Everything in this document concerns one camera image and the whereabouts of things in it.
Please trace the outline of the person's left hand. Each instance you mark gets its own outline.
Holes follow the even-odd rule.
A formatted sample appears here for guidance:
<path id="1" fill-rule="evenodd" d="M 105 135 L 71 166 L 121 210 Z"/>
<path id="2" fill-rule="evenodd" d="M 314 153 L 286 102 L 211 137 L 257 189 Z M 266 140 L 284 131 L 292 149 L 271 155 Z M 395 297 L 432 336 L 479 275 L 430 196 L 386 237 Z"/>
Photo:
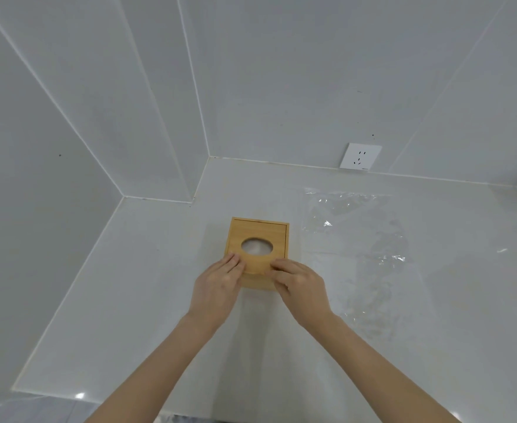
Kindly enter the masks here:
<path id="1" fill-rule="evenodd" d="M 231 313 L 241 289 L 241 279 L 239 287 L 231 287 L 229 271 L 237 264 L 245 262 L 240 255 L 229 253 L 195 280 L 187 314 L 199 327 L 215 332 Z"/>

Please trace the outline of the person's right hand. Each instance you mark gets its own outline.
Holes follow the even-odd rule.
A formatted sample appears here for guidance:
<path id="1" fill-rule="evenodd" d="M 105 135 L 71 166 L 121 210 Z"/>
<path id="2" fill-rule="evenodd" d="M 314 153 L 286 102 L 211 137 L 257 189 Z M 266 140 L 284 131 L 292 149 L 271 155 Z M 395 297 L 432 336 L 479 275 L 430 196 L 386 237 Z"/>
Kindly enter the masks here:
<path id="1" fill-rule="evenodd" d="M 273 280 L 273 273 L 287 273 L 284 282 L 291 297 L 282 300 L 299 325 L 308 332 L 318 330 L 332 317 L 325 282 L 311 268 L 297 261 L 279 258 L 270 262 L 270 270 L 266 274 Z"/>

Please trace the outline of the person's left forearm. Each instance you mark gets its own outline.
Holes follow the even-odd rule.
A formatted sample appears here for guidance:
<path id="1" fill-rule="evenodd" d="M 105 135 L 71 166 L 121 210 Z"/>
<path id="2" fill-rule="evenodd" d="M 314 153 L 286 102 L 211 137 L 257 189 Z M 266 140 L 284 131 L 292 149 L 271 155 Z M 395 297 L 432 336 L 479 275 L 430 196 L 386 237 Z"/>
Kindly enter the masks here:
<path id="1" fill-rule="evenodd" d="M 189 311 L 85 423 L 154 423 L 186 368 L 225 320 Z"/>

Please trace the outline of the person's right forearm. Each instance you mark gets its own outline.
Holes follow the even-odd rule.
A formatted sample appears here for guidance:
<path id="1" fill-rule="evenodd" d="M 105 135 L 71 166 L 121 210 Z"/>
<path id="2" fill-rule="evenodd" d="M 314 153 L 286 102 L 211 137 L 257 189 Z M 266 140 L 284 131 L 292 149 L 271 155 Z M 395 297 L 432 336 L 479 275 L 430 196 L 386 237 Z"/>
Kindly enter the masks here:
<path id="1" fill-rule="evenodd" d="M 296 320 L 337 362 L 382 423 L 460 423 L 334 313 Z"/>

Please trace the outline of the white tissue paper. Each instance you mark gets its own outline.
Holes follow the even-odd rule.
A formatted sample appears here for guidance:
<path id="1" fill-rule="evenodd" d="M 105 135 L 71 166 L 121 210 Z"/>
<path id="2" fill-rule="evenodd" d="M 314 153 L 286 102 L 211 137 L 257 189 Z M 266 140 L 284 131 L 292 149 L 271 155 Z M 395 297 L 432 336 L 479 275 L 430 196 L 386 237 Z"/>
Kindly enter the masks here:
<path id="1" fill-rule="evenodd" d="M 272 253 L 274 245 L 265 239 L 250 237 L 241 242 L 241 250 L 252 256 L 267 256 Z"/>

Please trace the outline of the clear plastic wrapper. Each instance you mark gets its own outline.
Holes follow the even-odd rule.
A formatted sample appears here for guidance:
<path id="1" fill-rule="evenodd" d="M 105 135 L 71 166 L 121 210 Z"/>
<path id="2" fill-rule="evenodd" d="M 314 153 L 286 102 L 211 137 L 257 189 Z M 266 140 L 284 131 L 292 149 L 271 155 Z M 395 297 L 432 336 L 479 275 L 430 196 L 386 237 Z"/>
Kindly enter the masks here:
<path id="1" fill-rule="evenodd" d="M 412 258 L 390 196 L 305 189 L 304 263 L 325 280 L 334 313 L 368 339 L 390 339 L 401 319 L 394 296 Z"/>

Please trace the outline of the white wall socket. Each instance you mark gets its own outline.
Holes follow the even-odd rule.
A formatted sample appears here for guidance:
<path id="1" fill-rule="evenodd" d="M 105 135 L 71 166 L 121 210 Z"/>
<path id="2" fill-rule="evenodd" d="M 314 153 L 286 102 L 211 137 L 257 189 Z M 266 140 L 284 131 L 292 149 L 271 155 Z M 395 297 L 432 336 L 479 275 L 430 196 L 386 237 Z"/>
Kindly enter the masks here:
<path id="1" fill-rule="evenodd" d="M 382 146 L 379 145 L 350 142 L 345 150 L 339 168 L 345 170 L 369 171 L 381 150 Z"/>

